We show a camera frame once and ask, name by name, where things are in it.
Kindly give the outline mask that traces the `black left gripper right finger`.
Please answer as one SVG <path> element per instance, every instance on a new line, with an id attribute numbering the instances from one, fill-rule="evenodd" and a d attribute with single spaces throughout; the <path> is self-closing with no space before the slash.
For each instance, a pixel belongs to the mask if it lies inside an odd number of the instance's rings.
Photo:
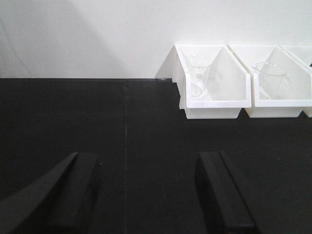
<path id="1" fill-rule="evenodd" d="M 207 233 L 259 233 L 221 152 L 198 154 L 195 188 Z"/>

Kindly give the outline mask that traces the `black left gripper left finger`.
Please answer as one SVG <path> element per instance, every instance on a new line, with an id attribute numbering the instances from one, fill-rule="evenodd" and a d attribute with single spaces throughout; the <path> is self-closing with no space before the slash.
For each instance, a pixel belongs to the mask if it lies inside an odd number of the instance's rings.
<path id="1" fill-rule="evenodd" d="M 98 200 L 98 155 L 72 153 L 0 202 L 2 234 L 86 234 Z"/>

